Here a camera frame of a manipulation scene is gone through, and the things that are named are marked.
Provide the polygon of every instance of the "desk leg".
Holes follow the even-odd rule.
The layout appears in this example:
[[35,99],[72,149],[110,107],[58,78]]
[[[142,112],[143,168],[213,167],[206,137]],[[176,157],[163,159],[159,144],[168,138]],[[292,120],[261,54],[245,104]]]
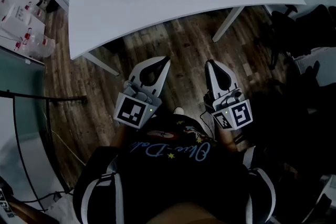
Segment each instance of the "desk leg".
[[96,55],[94,52],[87,52],[86,54],[82,55],[83,57],[85,57],[86,59],[88,59],[89,61],[95,63],[97,66],[105,69],[106,71],[112,73],[115,76],[120,75],[119,70],[116,67],[111,67],[109,65],[107,65],[106,63],[103,62],[103,59],[101,57],[99,57],[98,55]]
[[212,38],[213,42],[219,41],[221,36],[225,33],[225,31],[230,27],[230,25],[233,23],[233,21],[237,18],[237,16],[241,13],[241,11],[244,9],[244,6],[241,7],[234,7],[229,16],[225,19],[225,21],[222,23],[220,28],[218,29],[217,33]]

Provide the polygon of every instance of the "wooden floor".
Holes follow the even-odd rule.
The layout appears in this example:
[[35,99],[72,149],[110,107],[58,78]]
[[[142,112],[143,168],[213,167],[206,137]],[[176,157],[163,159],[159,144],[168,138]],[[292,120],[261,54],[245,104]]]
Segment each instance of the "wooden floor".
[[[59,9],[47,16],[46,35],[56,40],[57,47],[54,54],[44,60],[45,95],[88,97],[86,105],[70,102],[50,107],[56,155],[61,173],[70,187],[75,185],[83,164],[59,137],[84,163],[98,146],[109,145],[118,127],[113,120],[118,92],[123,90],[123,83],[132,68],[143,60],[154,56],[171,58],[162,100],[168,109],[173,111],[176,106],[182,106],[186,115],[199,121],[199,115],[205,111],[204,64],[208,59],[229,66],[247,98],[252,98],[257,91],[267,91],[269,79],[284,82],[283,57],[280,56],[276,69],[270,71],[269,49],[253,43],[259,36],[260,25],[269,22],[262,7],[245,8],[220,41],[212,42],[211,37],[229,11],[184,17],[130,34],[124,37],[125,47],[115,55],[99,49],[99,53],[119,68],[121,74],[118,77],[83,57],[71,61],[67,14]],[[209,124],[212,122],[207,114],[204,119]]]

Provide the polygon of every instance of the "person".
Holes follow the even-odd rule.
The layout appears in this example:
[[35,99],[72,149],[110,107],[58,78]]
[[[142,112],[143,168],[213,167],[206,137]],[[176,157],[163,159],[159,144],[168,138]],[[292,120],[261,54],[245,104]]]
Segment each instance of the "person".
[[[89,159],[73,197],[66,195],[47,213],[55,223],[266,222],[272,201],[260,192],[267,187],[251,183],[259,174],[250,179],[246,154],[238,152],[231,132],[215,129],[214,139],[182,108],[151,118],[139,131],[121,124],[111,146]],[[252,195],[258,197],[253,214]]]

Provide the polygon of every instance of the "floor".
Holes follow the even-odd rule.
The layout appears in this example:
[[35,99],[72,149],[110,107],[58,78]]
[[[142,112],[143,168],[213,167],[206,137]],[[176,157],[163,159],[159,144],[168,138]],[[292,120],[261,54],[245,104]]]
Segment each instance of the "floor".
[[[45,95],[88,97],[84,105],[71,102],[50,107],[55,151],[61,173],[70,187],[75,185],[83,163],[93,151],[110,144],[118,128],[113,120],[118,92],[123,90],[132,68],[143,60],[154,56],[171,58],[162,100],[169,110],[182,106],[186,115],[199,121],[199,115],[205,111],[204,64],[207,59],[229,66],[247,98],[253,98],[257,91],[267,91],[270,79],[285,81],[283,57],[280,56],[275,70],[270,71],[269,49],[253,43],[259,36],[260,25],[269,23],[263,7],[245,8],[219,42],[212,42],[211,37],[229,11],[188,16],[132,33],[124,37],[125,46],[118,54],[98,49],[98,53],[119,68],[121,74],[117,77],[83,57],[71,61],[67,14],[59,9],[47,16],[46,35],[56,40],[57,47],[53,55],[44,60]],[[213,128],[209,115],[205,114],[204,120]]]

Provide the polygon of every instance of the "black t-shirt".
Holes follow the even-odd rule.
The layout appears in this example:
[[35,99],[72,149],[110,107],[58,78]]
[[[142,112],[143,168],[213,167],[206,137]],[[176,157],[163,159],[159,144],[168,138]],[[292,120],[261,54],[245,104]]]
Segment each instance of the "black t-shirt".
[[247,171],[199,123],[182,115],[152,118],[118,155],[125,223],[146,223],[178,202],[194,202],[217,219],[245,222]]

